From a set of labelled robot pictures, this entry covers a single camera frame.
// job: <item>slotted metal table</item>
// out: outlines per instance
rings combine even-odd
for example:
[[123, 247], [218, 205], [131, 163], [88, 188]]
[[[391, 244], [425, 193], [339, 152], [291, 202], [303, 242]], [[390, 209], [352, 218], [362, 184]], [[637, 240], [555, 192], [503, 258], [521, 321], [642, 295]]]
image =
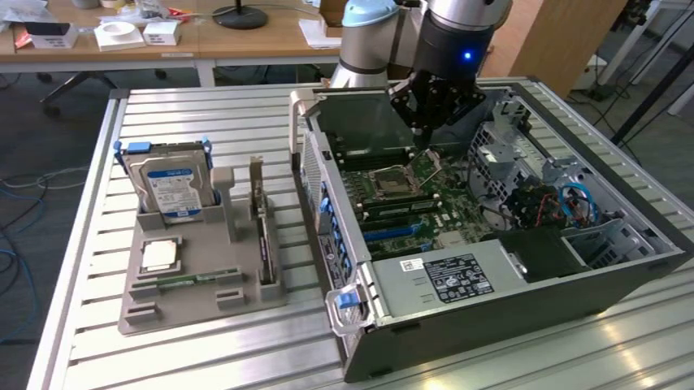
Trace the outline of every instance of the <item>slotted metal table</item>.
[[[694, 240], [694, 214], [542, 85], [521, 83], [653, 206]], [[90, 176], [55, 289], [30, 388], [398, 390], [694, 388], [694, 262], [601, 315], [505, 340], [386, 377], [347, 384], [323, 309], [288, 161], [288, 94], [318, 84], [118, 91], [108, 102]], [[545, 128], [553, 155], [570, 150]], [[124, 337], [116, 329], [136, 195], [111, 145], [214, 143], [232, 166], [232, 194], [263, 155], [278, 206], [287, 306]]]

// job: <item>metal bracket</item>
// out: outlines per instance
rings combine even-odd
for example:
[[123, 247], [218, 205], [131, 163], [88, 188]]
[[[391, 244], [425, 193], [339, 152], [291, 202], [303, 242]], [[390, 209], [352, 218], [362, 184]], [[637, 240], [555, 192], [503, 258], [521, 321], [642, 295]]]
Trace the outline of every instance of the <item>metal bracket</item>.
[[318, 110], [316, 103], [314, 89], [296, 89], [290, 93], [290, 154], [298, 152], [298, 117], [312, 114]]

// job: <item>green circuit board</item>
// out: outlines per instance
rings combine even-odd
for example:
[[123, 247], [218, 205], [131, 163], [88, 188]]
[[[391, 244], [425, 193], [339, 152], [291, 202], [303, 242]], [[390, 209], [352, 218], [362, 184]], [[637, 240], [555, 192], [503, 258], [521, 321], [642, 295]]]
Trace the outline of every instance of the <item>green circuit board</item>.
[[411, 234], [367, 240], [374, 260], [471, 244], [494, 230], [461, 177], [461, 160], [433, 150], [411, 153], [402, 164], [340, 172], [366, 239], [417, 227]]

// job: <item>motherboard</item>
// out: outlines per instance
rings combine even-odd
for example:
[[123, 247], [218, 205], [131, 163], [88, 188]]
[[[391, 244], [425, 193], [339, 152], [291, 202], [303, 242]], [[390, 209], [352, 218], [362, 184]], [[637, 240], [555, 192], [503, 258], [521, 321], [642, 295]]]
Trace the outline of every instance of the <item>motherboard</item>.
[[373, 260], [479, 242], [493, 232], [445, 148], [399, 149], [338, 161]]

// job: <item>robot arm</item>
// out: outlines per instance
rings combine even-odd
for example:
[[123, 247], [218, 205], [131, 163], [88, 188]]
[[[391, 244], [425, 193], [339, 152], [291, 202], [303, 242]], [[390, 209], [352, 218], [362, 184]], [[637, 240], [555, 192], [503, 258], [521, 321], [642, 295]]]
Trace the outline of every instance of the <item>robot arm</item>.
[[475, 79], [511, 0], [431, 0], [423, 15], [410, 77], [390, 102], [421, 142], [485, 100]]
[[414, 3], [348, 1], [331, 87], [386, 86], [389, 63], [411, 67], [409, 78], [389, 90], [390, 102], [419, 141], [429, 143], [431, 132], [455, 123], [485, 100], [475, 78], [511, 0], [430, 0], [421, 10], [397, 8]]

